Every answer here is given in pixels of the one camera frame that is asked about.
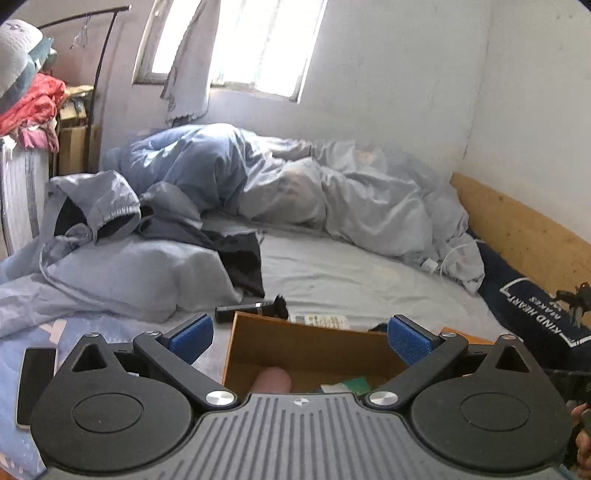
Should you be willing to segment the person's right hand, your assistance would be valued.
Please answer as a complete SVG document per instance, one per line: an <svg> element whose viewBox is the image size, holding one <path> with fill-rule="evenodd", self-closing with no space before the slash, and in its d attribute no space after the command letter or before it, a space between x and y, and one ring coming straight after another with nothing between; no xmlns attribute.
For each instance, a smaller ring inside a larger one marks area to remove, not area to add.
<svg viewBox="0 0 591 480"><path fill-rule="evenodd" d="M589 409L587 404L581 404L575 407L571 411L571 417L573 420L573 426L578 427L581 423L582 415ZM581 430L575 440L577 447L577 476L581 479L589 479L591 476L590 472L590 437L584 431Z"/></svg>

